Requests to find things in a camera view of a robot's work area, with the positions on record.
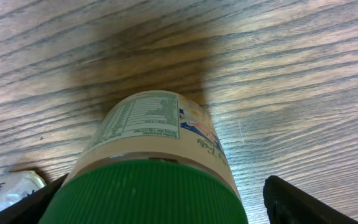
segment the wood grain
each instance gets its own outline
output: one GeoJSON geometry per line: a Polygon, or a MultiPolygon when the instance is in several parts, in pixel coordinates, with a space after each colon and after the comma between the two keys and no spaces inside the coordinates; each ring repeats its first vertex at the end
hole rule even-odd
{"type": "Polygon", "coordinates": [[[144,90],[209,111],[250,223],[272,174],[358,220],[358,1],[0,0],[0,176],[63,175],[144,90]]]}

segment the nutrition facts label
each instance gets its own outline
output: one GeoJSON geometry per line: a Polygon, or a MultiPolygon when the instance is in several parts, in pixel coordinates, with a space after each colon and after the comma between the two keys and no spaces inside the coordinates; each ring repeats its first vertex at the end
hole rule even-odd
{"type": "Polygon", "coordinates": [[[92,148],[133,136],[179,138],[178,99],[169,93],[144,93],[125,100],[104,120],[92,148]]]}

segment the black object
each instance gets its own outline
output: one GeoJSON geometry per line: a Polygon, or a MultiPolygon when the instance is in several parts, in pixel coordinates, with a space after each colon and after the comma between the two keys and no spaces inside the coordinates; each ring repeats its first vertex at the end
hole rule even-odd
{"type": "Polygon", "coordinates": [[[38,223],[44,211],[47,209],[50,200],[66,177],[67,174],[36,191],[34,194],[0,211],[0,224],[38,223]]]}
{"type": "Polygon", "coordinates": [[[274,175],[265,181],[264,199],[271,224],[358,224],[274,175]]]}

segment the jar lid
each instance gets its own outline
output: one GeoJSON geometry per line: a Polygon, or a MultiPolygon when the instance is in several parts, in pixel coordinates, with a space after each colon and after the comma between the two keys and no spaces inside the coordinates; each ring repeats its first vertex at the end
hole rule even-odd
{"type": "Polygon", "coordinates": [[[43,223],[247,223],[235,193],[201,170],[157,160],[101,166],[53,197],[43,223]]]}

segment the crumpled packet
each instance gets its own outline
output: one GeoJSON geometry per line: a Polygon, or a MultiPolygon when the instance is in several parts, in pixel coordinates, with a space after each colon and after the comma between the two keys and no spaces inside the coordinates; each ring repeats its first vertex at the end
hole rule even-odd
{"type": "Polygon", "coordinates": [[[0,178],[0,211],[33,194],[46,184],[34,171],[11,172],[0,178]]]}

